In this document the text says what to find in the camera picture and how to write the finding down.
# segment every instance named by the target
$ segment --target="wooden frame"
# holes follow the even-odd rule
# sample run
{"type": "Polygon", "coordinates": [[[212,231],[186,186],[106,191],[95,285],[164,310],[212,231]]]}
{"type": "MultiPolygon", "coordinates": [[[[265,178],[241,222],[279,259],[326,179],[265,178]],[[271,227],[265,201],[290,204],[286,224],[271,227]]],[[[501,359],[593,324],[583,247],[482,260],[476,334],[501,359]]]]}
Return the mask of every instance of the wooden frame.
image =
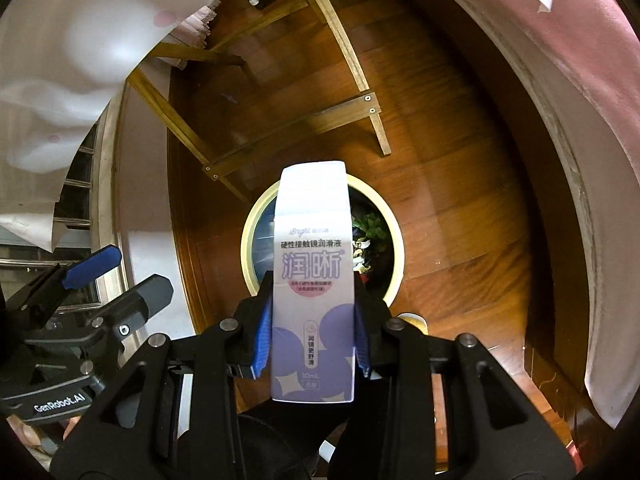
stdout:
{"type": "Polygon", "coordinates": [[[216,157],[211,147],[202,140],[196,132],[180,117],[178,112],[169,104],[164,96],[146,78],[140,68],[134,69],[127,81],[136,89],[151,109],[171,132],[183,143],[188,150],[200,161],[204,173],[212,180],[219,180],[243,203],[251,203],[251,193],[244,185],[232,183],[230,174],[238,170],[249,160],[271,155],[278,150],[290,146],[305,137],[322,134],[334,128],[368,117],[378,138],[384,155],[391,153],[391,147],[386,138],[382,120],[380,119],[380,104],[375,92],[369,89],[369,83],[362,70],[360,61],[351,45],[338,15],[329,0],[293,0],[275,10],[265,13],[260,19],[254,20],[238,30],[224,37],[208,50],[190,46],[159,43],[149,56],[171,57],[193,61],[214,62],[219,64],[236,65],[246,68],[244,59],[240,56],[224,54],[222,50],[231,41],[251,34],[290,15],[297,10],[311,6],[321,23],[327,24],[333,33],[342,55],[349,67],[351,75],[358,88],[359,94],[325,110],[300,117],[290,123],[277,127],[258,139],[240,146],[236,150],[216,157]]]}

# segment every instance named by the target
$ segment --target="white curtain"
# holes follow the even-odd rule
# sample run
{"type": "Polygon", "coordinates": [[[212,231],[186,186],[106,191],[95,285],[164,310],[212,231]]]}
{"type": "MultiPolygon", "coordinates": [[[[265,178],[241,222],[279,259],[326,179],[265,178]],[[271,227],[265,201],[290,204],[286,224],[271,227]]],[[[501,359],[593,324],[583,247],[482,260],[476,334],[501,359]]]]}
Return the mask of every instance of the white curtain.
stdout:
{"type": "Polygon", "coordinates": [[[84,136],[146,54],[212,1],[11,1],[0,18],[1,226],[52,250],[54,205],[84,136]]]}

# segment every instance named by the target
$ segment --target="round pot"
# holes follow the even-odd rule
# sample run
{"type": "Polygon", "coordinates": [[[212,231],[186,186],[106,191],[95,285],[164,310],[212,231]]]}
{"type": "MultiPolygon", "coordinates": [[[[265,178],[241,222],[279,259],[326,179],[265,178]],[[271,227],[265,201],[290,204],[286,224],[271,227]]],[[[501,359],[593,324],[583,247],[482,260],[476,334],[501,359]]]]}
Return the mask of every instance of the round pot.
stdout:
{"type": "MultiPolygon", "coordinates": [[[[387,306],[398,294],[400,282],[404,275],[404,243],[396,217],[382,197],[359,178],[347,175],[351,209],[355,207],[372,207],[380,213],[391,234],[392,254],[382,264],[384,276],[379,276],[376,283],[367,284],[367,290],[382,298],[387,306]]],[[[276,182],[256,201],[242,229],[240,260],[242,274],[252,296],[258,293],[260,280],[265,271],[273,269],[273,215],[280,181],[276,182]]]]}

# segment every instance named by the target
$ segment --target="blue gripper pad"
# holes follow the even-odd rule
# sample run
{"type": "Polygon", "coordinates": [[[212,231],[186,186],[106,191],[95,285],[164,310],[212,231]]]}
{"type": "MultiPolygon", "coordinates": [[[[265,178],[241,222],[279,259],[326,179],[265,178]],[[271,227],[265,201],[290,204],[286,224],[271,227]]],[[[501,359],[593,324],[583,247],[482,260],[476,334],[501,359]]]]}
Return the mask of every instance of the blue gripper pad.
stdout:
{"type": "Polygon", "coordinates": [[[254,362],[251,365],[252,373],[257,379],[267,365],[269,350],[271,348],[271,311],[273,309],[273,295],[269,296],[264,309],[258,330],[255,332],[254,362]]]}
{"type": "Polygon", "coordinates": [[[62,280],[62,286],[66,290],[83,288],[105,272],[119,266],[121,259],[122,253],[119,248],[113,245],[106,246],[71,267],[62,280]]]}
{"type": "Polygon", "coordinates": [[[356,359],[358,366],[362,370],[365,377],[371,374],[371,360],[369,358],[369,339],[367,338],[367,330],[365,329],[364,320],[360,313],[360,305],[356,301],[354,311],[354,330],[356,343],[356,359]]]}

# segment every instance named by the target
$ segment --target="bolt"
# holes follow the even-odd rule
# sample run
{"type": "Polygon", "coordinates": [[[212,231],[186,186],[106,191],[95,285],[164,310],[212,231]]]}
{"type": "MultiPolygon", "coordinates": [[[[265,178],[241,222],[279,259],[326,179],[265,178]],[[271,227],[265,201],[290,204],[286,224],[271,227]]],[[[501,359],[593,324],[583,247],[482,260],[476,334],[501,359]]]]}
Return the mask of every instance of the bolt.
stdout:
{"type": "Polygon", "coordinates": [[[387,319],[385,325],[389,330],[394,330],[395,332],[398,332],[399,330],[404,329],[404,321],[397,317],[392,317],[391,319],[387,319]]]}
{"type": "Polygon", "coordinates": [[[473,348],[478,344],[478,338],[473,334],[460,334],[458,336],[458,342],[462,346],[466,346],[467,348],[473,348]]]}
{"type": "Polygon", "coordinates": [[[227,317],[220,321],[220,328],[225,332],[233,332],[233,330],[238,328],[239,325],[240,323],[238,323],[238,320],[233,319],[232,317],[227,317]]]}
{"type": "Polygon", "coordinates": [[[149,336],[149,345],[153,348],[161,347],[166,343],[166,336],[164,334],[152,334],[149,336]]]}
{"type": "Polygon", "coordinates": [[[89,375],[94,371],[94,362],[93,361],[84,361],[80,365],[80,373],[82,375],[89,375]]]}

